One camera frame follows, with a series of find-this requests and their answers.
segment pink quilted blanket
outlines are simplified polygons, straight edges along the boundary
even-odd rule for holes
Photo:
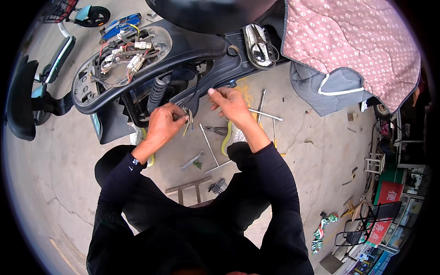
[[[396,111],[415,88],[420,54],[385,0],[288,0],[282,53],[328,74],[349,67]]]

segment sleeve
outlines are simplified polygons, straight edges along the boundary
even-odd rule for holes
[[[128,153],[107,177],[99,195],[87,254],[89,274],[115,273],[119,265],[113,263],[123,262],[124,252],[131,250],[134,235],[121,213],[144,167]]]
[[[282,210],[272,217],[260,251],[267,263],[264,274],[314,274],[301,217],[295,211]]]
[[[274,215],[282,210],[300,213],[300,201],[292,172],[273,143],[254,154],[262,189]]]

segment floor jack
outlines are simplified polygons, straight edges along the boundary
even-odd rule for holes
[[[111,22],[110,26],[108,26],[107,28],[101,27],[99,29],[99,32],[101,33],[102,38],[101,40],[99,40],[99,43],[101,45],[104,45],[107,40],[116,36],[121,30],[125,32],[131,30],[135,31],[136,29],[132,25],[139,26],[141,18],[142,16],[140,15],[140,13],[134,13],[127,17]]]

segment rear shock absorber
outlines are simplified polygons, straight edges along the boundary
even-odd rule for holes
[[[169,75],[162,78],[162,80],[160,80],[159,77],[155,78],[154,85],[150,93],[150,97],[148,98],[148,103],[147,103],[148,113],[152,113],[154,109],[159,107],[159,104],[161,103],[162,98],[164,97],[166,88],[170,82],[171,82],[171,76]]]

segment pliers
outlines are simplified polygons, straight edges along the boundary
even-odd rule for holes
[[[203,126],[203,129],[206,131],[214,132],[219,134],[220,136],[227,135],[227,127],[212,127],[212,126]]]

